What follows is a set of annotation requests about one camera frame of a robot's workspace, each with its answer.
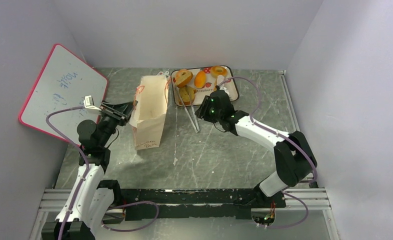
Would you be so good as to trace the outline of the metal kitchen tongs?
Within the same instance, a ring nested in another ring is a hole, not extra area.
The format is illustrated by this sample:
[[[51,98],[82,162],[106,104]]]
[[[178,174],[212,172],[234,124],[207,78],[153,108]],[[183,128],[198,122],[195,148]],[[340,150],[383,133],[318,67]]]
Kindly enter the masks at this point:
[[[199,133],[200,126],[196,117],[194,103],[192,103],[191,105],[185,105],[179,96],[179,87],[177,87],[176,85],[173,85],[173,98],[176,105],[178,107],[182,107],[185,110],[185,113],[188,119],[190,120],[195,133]]]

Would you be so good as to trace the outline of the fake bread slice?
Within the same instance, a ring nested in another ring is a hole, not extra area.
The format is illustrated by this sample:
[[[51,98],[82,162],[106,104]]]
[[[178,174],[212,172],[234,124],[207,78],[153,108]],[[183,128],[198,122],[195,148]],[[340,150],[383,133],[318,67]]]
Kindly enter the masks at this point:
[[[179,96],[186,106],[191,105],[196,97],[197,90],[191,86],[184,86],[179,88]]]

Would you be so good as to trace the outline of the fake orange donut bread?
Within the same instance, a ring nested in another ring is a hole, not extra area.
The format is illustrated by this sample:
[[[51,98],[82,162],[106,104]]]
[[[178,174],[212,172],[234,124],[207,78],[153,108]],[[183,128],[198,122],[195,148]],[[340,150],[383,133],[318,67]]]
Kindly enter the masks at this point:
[[[175,74],[174,83],[178,88],[183,88],[192,80],[193,76],[190,70],[181,69]]]

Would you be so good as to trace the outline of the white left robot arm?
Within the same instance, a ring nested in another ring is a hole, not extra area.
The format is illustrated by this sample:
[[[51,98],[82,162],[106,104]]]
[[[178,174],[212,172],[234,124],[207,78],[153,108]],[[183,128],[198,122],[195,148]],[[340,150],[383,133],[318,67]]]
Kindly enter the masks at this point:
[[[132,101],[121,104],[103,102],[70,107],[70,111],[88,108],[100,114],[100,121],[84,120],[77,126],[80,158],[77,177],[69,197],[55,221],[46,222],[41,230],[44,240],[94,240],[108,208],[123,201],[118,181],[103,180],[111,151],[106,144],[118,126],[125,126],[134,110]]]

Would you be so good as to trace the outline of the beige paper bag orange handles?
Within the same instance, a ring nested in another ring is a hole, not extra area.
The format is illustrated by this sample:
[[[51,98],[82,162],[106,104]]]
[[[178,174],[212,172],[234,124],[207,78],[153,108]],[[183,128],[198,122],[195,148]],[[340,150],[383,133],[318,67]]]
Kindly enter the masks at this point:
[[[160,146],[168,108],[169,79],[163,73],[141,77],[133,100],[132,126],[134,149]]]

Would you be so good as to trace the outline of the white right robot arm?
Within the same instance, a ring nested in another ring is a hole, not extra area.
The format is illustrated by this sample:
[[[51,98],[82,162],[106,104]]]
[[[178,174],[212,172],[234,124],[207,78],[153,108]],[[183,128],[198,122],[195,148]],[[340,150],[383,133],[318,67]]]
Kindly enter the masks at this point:
[[[195,114],[206,122],[219,123],[225,132],[254,141],[274,154],[276,170],[257,185],[259,190],[254,194],[254,201],[260,207],[267,207],[274,194],[294,187],[316,171],[317,161],[302,132],[289,133],[256,121],[249,113],[236,110],[224,90],[205,96]]]

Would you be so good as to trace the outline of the fake long baguette bread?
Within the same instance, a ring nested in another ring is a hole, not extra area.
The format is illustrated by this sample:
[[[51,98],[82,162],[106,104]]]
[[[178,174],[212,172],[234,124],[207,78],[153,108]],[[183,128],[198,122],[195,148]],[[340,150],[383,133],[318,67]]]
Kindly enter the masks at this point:
[[[218,75],[214,81],[214,91],[222,90],[223,87],[220,85],[225,80],[224,75]]]

